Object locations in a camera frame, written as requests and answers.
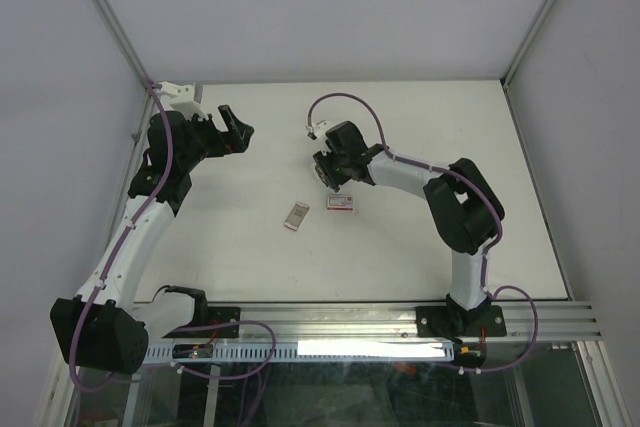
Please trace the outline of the red white staple box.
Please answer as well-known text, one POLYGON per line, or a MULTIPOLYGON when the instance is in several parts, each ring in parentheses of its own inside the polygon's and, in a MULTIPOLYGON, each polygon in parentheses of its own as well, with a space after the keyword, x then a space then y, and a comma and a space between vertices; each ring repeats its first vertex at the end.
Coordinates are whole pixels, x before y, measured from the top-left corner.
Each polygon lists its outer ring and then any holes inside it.
POLYGON ((354 199, 351 195, 329 194, 326 208, 329 211, 353 211, 354 199))

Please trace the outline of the staple box tray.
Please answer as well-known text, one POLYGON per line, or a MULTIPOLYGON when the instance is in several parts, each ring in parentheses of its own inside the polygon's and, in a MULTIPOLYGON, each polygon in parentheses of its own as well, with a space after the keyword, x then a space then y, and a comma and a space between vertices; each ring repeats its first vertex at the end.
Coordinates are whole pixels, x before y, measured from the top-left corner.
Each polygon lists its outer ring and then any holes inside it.
POLYGON ((297 232, 309 210, 310 207, 307 204, 296 202, 283 223, 284 227, 297 232))

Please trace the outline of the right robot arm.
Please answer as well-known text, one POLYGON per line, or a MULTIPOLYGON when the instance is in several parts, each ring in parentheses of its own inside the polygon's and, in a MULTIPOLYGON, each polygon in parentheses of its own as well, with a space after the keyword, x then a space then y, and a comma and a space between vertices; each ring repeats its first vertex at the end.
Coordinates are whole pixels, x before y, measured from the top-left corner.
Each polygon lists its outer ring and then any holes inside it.
POLYGON ((426 201, 440 238, 451 250, 448 325, 459 334, 479 327, 491 304, 488 254, 502 239, 505 211, 476 164, 461 158, 438 166, 398 155, 381 143, 369 146, 350 121, 310 123, 307 135, 320 145, 313 154, 315 171, 334 192, 352 181, 426 201))

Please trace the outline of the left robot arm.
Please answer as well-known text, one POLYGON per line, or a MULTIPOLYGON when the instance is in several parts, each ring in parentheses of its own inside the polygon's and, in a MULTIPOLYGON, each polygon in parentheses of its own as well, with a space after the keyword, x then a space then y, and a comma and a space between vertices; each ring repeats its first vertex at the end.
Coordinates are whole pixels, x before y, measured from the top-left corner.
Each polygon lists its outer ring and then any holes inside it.
POLYGON ((114 374, 133 374, 148 346, 182 329, 198 335, 209 324, 206 294, 169 286, 143 308, 134 301, 156 245, 176 218, 202 161, 247 150, 252 126, 228 105, 218 111, 219 130, 210 116, 174 110, 153 115, 148 146, 133 177, 116 233, 89 279, 71 299, 57 299, 50 319, 65 362, 114 374))

